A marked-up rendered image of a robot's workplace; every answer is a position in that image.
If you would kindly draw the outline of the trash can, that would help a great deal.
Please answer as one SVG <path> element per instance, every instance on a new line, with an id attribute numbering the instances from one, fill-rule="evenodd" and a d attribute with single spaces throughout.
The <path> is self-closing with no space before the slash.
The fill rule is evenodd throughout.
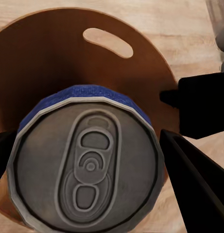
<path id="1" fill-rule="evenodd" d="M 129 44 L 131 57 L 83 37 L 89 28 Z M 78 84 L 95 84 L 128 96 L 149 118 L 158 141 L 162 129 L 180 134 L 179 108 L 160 100 L 178 90 L 167 61 L 137 29 L 102 11 L 54 7 L 19 17 L 0 29 L 0 133 L 15 129 L 41 102 Z M 164 184 L 168 180 L 164 163 Z M 0 213 L 26 228 L 9 198 L 6 171 L 0 179 Z"/>

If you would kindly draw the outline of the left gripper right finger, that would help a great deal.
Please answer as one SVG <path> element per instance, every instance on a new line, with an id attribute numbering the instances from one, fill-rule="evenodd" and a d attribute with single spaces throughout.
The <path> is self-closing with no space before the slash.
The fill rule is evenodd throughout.
<path id="1" fill-rule="evenodd" d="M 187 232 L 224 233 L 224 169 L 180 134 L 159 143 Z"/>

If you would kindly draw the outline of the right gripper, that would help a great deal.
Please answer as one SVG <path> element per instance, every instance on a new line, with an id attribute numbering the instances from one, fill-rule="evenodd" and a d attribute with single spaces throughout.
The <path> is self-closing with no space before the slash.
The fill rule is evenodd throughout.
<path id="1" fill-rule="evenodd" d="M 181 78 L 160 100 L 179 108 L 180 135 L 197 140 L 224 131 L 224 73 Z"/>

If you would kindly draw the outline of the can of soda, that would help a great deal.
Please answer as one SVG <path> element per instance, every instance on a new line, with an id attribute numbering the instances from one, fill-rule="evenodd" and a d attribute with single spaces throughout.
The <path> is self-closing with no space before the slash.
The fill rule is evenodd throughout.
<path id="1" fill-rule="evenodd" d="M 21 121 L 9 198 L 38 233 L 127 233 L 153 210 L 164 160 L 150 118 L 128 96 L 78 84 Z"/>

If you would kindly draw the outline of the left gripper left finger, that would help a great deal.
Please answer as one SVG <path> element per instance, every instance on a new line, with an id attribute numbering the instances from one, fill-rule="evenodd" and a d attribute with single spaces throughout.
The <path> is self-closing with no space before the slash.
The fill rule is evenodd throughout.
<path id="1" fill-rule="evenodd" d="M 0 133 L 0 179 L 6 171 L 16 135 L 15 129 Z"/>

